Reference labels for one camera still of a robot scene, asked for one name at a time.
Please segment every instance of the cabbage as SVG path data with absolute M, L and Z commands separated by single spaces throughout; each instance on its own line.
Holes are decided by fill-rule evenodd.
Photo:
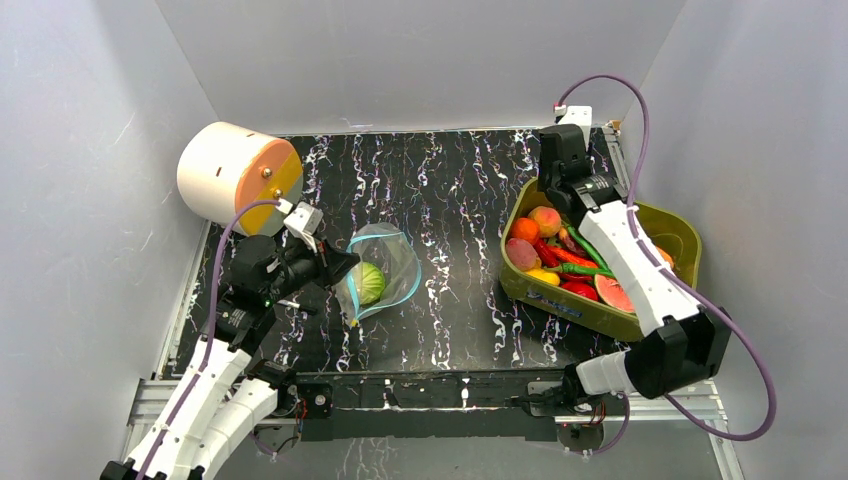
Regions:
M 361 305 L 374 303 L 380 299 L 386 289 L 386 277 L 383 272 L 368 262 L 359 262 L 353 270 L 353 283 Z

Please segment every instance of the olive green bin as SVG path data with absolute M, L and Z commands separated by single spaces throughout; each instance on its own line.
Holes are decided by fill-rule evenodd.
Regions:
M 504 260 L 500 283 L 506 294 L 513 300 L 541 308 L 620 341 L 635 342 L 644 338 L 635 315 L 541 282 L 525 275 L 507 259 L 505 246 L 507 232 L 512 230 L 512 223 L 542 205 L 552 206 L 544 193 L 536 190 L 536 178 L 533 178 L 521 189 L 500 242 L 501 257 Z M 645 233 L 656 246 L 671 255 L 674 260 L 674 273 L 694 287 L 701 261 L 701 238 L 698 232 L 686 220 L 671 212 L 644 203 L 637 202 L 637 205 L 639 210 L 636 212 L 636 218 Z

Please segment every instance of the plastic bag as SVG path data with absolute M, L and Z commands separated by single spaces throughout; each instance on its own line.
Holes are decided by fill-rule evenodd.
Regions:
M 335 285 L 336 298 L 342 308 L 345 323 L 352 327 L 380 310 L 406 301 L 421 283 L 421 263 L 409 244 L 406 235 L 390 223 L 375 223 L 362 227 L 350 239 L 348 252 L 358 253 L 363 262 L 368 262 L 383 272 L 386 287 L 379 300 L 362 305 L 357 295 L 364 269 L 354 268 Z

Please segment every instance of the black wire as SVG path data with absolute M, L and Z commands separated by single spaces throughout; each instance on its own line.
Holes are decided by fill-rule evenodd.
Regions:
M 292 437 L 289 437 L 289 438 L 285 439 L 285 440 L 283 441 L 283 443 L 282 443 L 282 444 L 281 444 L 281 445 L 277 448 L 277 453 L 280 453 L 280 451 L 283 449 L 283 447 L 285 447 L 285 446 L 286 446 L 286 444 L 287 444 L 287 443 L 289 443 L 289 442 L 291 442 L 292 440 L 297 440 L 297 435 L 294 435 L 294 436 L 292 436 Z

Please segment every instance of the floor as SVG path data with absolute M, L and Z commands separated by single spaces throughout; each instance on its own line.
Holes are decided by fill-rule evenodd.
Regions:
M 612 170 L 600 129 L 598 170 Z M 346 246 L 368 223 L 406 232 L 423 278 L 407 302 L 342 321 L 332 294 L 310 285 L 296 301 L 314 317 L 278 306 L 261 355 L 299 371 L 421 371 L 564 366 L 623 345 L 568 319 L 510 300 L 498 284 L 498 241 L 521 187 L 536 174 L 532 130 L 292 137 L 301 154 L 303 198 L 324 212 L 324 234 Z M 223 229 L 213 226 L 194 304 L 168 374 L 185 370 L 208 315 L 209 261 Z M 238 240 L 230 241 L 230 248 Z

